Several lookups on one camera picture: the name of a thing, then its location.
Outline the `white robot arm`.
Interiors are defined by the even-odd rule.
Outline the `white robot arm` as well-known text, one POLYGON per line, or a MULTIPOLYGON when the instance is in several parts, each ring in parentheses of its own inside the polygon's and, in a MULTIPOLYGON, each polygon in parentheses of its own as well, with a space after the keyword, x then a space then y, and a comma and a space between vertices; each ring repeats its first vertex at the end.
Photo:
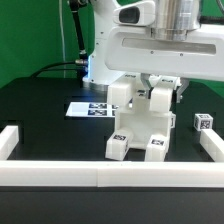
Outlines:
POLYGON ((202 24, 202 0, 106 0, 103 59, 137 72, 147 95, 151 75, 224 81, 224 25, 202 24))

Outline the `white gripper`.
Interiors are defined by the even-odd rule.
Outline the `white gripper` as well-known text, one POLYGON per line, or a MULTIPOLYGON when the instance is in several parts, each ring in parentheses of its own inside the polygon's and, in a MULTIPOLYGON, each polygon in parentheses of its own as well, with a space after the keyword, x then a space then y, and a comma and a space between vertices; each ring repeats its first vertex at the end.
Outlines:
POLYGON ((116 26, 109 34, 105 64, 141 73, 147 99, 153 90, 149 74, 183 77, 176 91, 180 103, 189 86, 184 78, 224 81, 224 26, 203 24, 183 42, 152 39, 148 27, 116 26))

